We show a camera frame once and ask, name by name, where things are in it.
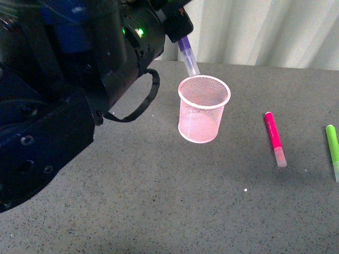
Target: gray table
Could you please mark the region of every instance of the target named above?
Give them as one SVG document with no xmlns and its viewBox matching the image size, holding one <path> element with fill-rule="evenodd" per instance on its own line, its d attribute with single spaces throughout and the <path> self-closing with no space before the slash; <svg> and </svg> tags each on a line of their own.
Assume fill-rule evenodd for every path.
<svg viewBox="0 0 339 254">
<path fill-rule="evenodd" d="M 339 127 L 339 72 L 199 64 L 232 96 L 217 138 L 194 144 L 177 130 L 184 64 L 152 67 L 162 84 L 144 115 L 105 122 L 48 187 L 0 214 L 0 253 L 339 252 L 339 184 L 325 135 L 326 125 Z M 149 88 L 150 76 L 141 78 L 111 112 L 127 115 Z"/>
</svg>

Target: white curtain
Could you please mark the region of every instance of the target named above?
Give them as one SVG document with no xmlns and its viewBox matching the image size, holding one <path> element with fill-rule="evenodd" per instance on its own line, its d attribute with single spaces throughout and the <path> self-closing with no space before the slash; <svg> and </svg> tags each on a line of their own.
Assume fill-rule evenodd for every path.
<svg viewBox="0 0 339 254">
<path fill-rule="evenodd" d="M 339 0 L 193 0 L 197 62 L 339 70 Z M 163 60 L 180 60 L 168 38 Z"/>
</svg>

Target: green led light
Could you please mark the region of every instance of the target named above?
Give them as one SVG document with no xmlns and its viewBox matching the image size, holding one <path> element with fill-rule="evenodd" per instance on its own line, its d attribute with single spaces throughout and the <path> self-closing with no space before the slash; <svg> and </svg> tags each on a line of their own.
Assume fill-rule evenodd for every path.
<svg viewBox="0 0 339 254">
<path fill-rule="evenodd" d="M 138 33 L 139 33 L 140 35 L 144 35 L 143 29 L 139 28 L 139 29 L 138 29 Z"/>
</svg>

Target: blue part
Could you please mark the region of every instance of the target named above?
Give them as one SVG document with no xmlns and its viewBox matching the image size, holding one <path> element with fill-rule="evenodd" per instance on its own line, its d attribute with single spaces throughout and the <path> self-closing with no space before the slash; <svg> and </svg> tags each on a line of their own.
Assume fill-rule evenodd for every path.
<svg viewBox="0 0 339 254">
<path fill-rule="evenodd" d="M 88 19 L 88 10 L 81 0 L 45 0 L 41 14 L 47 25 L 80 23 Z"/>
<path fill-rule="evenodd" d="M 53 25 L 63 53 L 91 50 L 82 23 L 88 20 L 88 10 L 81 0 L 45 0 L 41 9 L 46 25 Z"/>
<path fill-rule="evenodd" d="M 55 32 L 63 53 L 77 53 L 92 49 L 80 25 L 56 25 Z"/>
</svg>

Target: screw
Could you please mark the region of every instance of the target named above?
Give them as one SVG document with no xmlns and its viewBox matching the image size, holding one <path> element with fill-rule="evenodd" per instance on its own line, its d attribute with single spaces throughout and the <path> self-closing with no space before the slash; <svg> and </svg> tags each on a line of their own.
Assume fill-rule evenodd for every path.
<svg viewBox="0 0 339 254">
<path fill-rule="evenodd" d="M 86 73 L 91 73 L 91 72 L 92 72 L 92 66 L 86 65 L 86 66 L 84 67 L 84 71 L 85 71 Z"/>
<path fill-rule="evenodd" d="M 45 175 L 49 175 L 50 173 L 53 172 L 53 170 L 54 170 L 54 167 L 53 167 L 53 166 L 47 166 L 46 168 L 44 168 L 43 173 L 44 173 Z"/>
<path fill-rule="evenodd" d="M 33 142 L 34 142 L 34 138 L 30 135 L 26 135 L 26 136 L 24 136 L 20 139 L 21 145 L 23 145 L 25 147 L 33 144 Z"/>
</svg>

